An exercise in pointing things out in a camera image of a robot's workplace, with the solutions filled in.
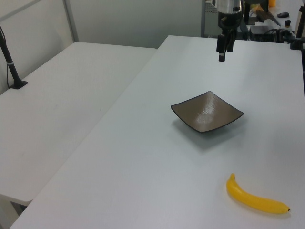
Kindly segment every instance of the banana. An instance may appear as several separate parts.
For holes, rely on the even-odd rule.
[[[231,174],[230,178],[227,181],[226,186],[228,193],[233,198],[257,210],[261,210],[269,213],[275,213],[275,214],[284,214],[290,211],[290,208],[282,202],[272,199],[257,197],[243,191],[235,181],[234,173]]]

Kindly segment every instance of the orange object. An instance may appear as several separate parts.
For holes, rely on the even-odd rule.
[[[275,7],[276,0],[269,0],[269,7]]]

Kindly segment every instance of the white wall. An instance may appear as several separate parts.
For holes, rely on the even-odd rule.
[[[24,6],[20,5],[22,1],[10,0],[12,5],[8,5],[8,0],[0,0],[0,6],[5,6],[0,25],[21,79],[73,42],[63,0],[31,1],[35,4],[10,16],[12,11],[18,11],[17,7]],[[9,17],[4,16],[4,8]],[[0,94],[6,90],[6,61],[0,52]]]
[[[81,42],[158,48],[168,35],[201,36],[202,0],[66,0]]]

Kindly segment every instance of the square bowl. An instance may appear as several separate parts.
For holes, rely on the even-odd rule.
[[[228,125],[244,114],[211,91],[172,105],[171,109],[185,124],[200,133]]]

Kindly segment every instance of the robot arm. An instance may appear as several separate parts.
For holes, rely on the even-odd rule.
[[[226,51],[233,51],[233,44],[244,13],[243,0],[213,0],[218,10],[218,26],[223,30],[217,39],[219,61],[225,61]]]

